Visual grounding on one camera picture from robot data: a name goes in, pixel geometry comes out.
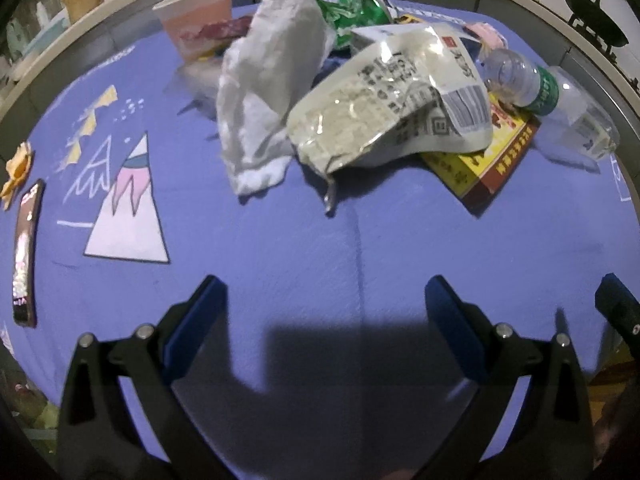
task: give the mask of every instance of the white towel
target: white towel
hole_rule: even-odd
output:
[[[247,36],[226,51],[216,108],[236,195],[284,178],[294,154],[287,114],[311,88],[334,38],[316,0],[262,0]]]

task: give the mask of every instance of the plastic water bottle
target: plastic water bottle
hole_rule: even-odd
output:
[[[562,68],[545,69],[498,48],[485,60],[484,76],[500,101],[543,118],[534,143],[546,158],[596,169],[619,145],[620,134],[609,115]]]

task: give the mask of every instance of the plastic bag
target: plastic bag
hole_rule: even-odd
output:
[[[490,101],[456,31],[426,24],[360,52],[290,112],[303,164],[327,180],[347,165],[378,166],[418,152],[469,153],[492,140]]]
[[[413,30],[423,30],[425,22],[421,23],[398,23],[395,25],[374,25],[373,27],[359,27],[354,28],[351,31],[351,55],[355,56],[361,50],[364,50],[369,45],[384,41],[387,36],[394,36],[396,34],[406,34]],[[482,42],[472,35],[467,34],[462,26],[457,27],[451,25],[456,30],[456,35],[462,40],[462,44],[465,46],[466,51],[471,56],[471,59],[475,61],[480,55],[482,49]]]

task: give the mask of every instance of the cardboard box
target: cardboard box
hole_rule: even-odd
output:
[[[479,153],[421,153],[427,166],[471,212],[488,205],[524,156],[540,127],[538,119],[523,110],[505,109],[491,99],[494,140]]]

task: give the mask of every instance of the table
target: table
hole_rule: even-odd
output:
[[[491,18],[397,4],[488,21],[542,62]],[[206,274],[228,285],[228,316],[174,390],[241,479],[378,479],[427,460],[475,389],[428,322],[423,290],[435,274],[523,336],[549,339],[566,317],[581,365],[594,373],[610,349],[593,306],[600,279],[615,272],[640,296],[638,220],[614,159],[595,174],[529,150],[479,218],[406,160],[346,172],[331,219],[296,162],[283,184],[239,201],[215,125],[167,91],[179,65],[163,33],[141,40],[65,89],[31,134],[28,185],[47,181],[39,324],[15,326],[8,300],[0,317],[51,400],[60,401],[81,333],[107,340],[158,322]],[[59,171],[70,154],[77,163]],[[128,219],[104,227],[123,200]],[[16,215],[15,204],[0,215],[3,254],[13,254]],[[161,236],[140,234],[158,226]],[[99,230],[110,233],[106,243],[91,241]],[[11,258],[1,265],[9,298]],[[124,382],[147,448],[162,456]],[[505,443],[525,386],[488,454]]]

